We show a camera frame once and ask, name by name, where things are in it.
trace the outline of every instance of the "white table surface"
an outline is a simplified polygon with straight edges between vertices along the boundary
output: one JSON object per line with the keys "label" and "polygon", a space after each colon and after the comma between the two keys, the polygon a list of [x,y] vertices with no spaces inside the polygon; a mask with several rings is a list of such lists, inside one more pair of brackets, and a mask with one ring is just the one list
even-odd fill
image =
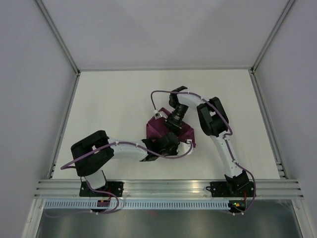
{"label": "white table surface", "polygon": [[[204,98],[219,97],[233,129],[231,139],[242,166],[256,179],[279,179],[260,109],[247,70],[160,70],[82,72],[63,135],[53,179],[77,179],[75,169],[60,170],[72,160],[70,147],[105,130],[121,140],[146,138],[153,116],[150,93],[186,86]],[[157,93],[157,108],[168,105],[168,94]],[[107,179],[223,179],[224,169],[212,140],[201,130],[197,112],[189,109],[184,121],[195,130],[197,147],[185,158],[154,162],[110,160]]]}

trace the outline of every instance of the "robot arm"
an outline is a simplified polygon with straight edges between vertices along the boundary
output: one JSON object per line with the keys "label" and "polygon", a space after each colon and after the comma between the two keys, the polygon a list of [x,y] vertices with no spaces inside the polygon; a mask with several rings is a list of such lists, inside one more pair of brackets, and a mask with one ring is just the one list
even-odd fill
{"label": "robot arm", "polygon": [[[108,137],[103,130],[97,131],[71,147],[75,168],[79,177],[84,177],[93,189],[106,186],[106,178],[102,166],[110,159],[135,159],[138,161],[153,161],[160,155],[177,155],[180,142],[173,133],[168,133],[161,138],[143,139],[140,141],[122,141]],[[80,157],[91,153],[97,148],[102,148],[83,159]]]}
{"label": "robot arm", "polygon": [[[236,165],[236,163],[239,163],[239,160],[232,148],[230,136],[227,135],[228,128],[225,123],[218,114],[211,115],[211,113],[214,112],[213,108],[201,98],[186,93],[188,92],[186,87],[179,87],[172,92],[181,93],[171,93],[169,96],[169,104],[175,108],[175,110],[165,120],[165,126],[169,128],[170,131],[178,134],[182,128],[182,119],[188,108],[196,110],[203,132],[209,136],[216,145],[224,166],[227,187],[231,193],[234,194],[235,190],[245,186],[249,182],[249,178],[246,172]],[[219,98],[214,97],[209,99],[209,103],[212,104],[221,113],[227,123],[229,123]]]}

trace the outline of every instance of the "aluminum rail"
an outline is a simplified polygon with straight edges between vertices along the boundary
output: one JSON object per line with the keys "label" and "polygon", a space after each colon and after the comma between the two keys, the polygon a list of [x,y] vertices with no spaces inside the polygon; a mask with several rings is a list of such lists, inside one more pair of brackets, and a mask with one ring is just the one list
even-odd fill
{"label": "aluminum rail", "polygon": [[[124,182],[123,198],[206,200],[213,198],[206,190],[211,181],[225,180],[119,180]],[[304,199],[296,179],[258,179],[258,200]],[[79,197],[79,179],[43,179],[35,191],[35,199],[87,199]]]}

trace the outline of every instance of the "white wall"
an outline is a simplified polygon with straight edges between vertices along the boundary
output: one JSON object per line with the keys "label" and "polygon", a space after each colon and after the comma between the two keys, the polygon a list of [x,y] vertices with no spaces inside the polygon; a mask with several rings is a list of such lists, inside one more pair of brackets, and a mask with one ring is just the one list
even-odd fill
{"label": "white wall", "polygon": [[32,0],[0,7],[0,237],[22,234],[74,72]]}
{"label": "white wall", "polygon": [[299,0],[257,74],[290,176],[317,224],[317,1]]}
{"label": "white wall", "polygon": [[81,70],[251,67],[287,0],[43,0]]}

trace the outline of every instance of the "glass panel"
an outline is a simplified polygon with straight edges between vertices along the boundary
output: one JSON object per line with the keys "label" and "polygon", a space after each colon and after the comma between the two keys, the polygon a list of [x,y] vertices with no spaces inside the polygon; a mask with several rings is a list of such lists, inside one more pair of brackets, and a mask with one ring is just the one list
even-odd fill
{"label": "glass panel", "polygon": [[[67,215],[78,210],[47,210]],[[206,210],[121,210],[50,219],[42,217],[39,238],[298,238],[291,203],[257,201],[244,216]]]}

